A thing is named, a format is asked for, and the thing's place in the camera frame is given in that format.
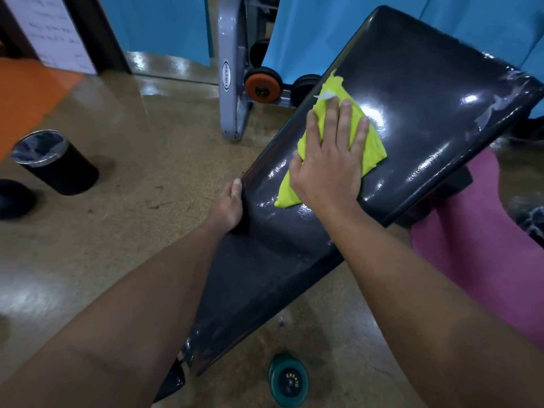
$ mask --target right hand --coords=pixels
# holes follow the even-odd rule
[[[338,115],[338,98],[327,103],[323,143],[313,110],[306,117],[306,158],[296,153],[289,164],[290,184],[297,196],[317,217],[323,210],[356,200],[361,189],[361,163],[368,134],[368,118],[361,117],[349,149],[351,102]]]

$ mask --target black trash can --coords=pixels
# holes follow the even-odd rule
[[[90,189],[99,171],[72,143],[55,130],[35,131],[19,140],[11,157],[61,195]]]

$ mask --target dumbbell rack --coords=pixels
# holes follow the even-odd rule
[[[253,101],[244,88],[244,75],[250,68],[248,46],[264,37],[265,13],[277,10],[259,0],[219,0],[219,109],[221,131],[228,140],[240,140]],[[293,107],[290,85],[284,85],[280,98],[271,103]]]

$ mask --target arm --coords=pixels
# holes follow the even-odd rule
[[[544,354],[392,237],[356,202],[368,121],[348,150],[351,107],[330,100],[320,143],[307,119],[306,159],[291,186],[348,263],[387,344],[429,406],[544,406]]]
[[[206,221],[114,284],[0,387],[3,407],[149,407],[193,324],[219,240],[240,221],[241,181]]]

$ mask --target shiny floor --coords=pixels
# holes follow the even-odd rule
[[[255,107],[240,143],[221,137],[216,86],[116,73],[87,77],[40,128],[67,136],[102,176],[60,196],[11,160],[0,177],[35,189],[27,217],[0,222],[0,381],[133,267],[194,228],[293,110]],[[504,201],[544,188],[540,150],[503,149]],[[407,242],[400,228],[392,232]],[[274,407],[267,368],[289,351],[309,370],[305,406],[420,407],[341,265],[201,377],[157,406]]]

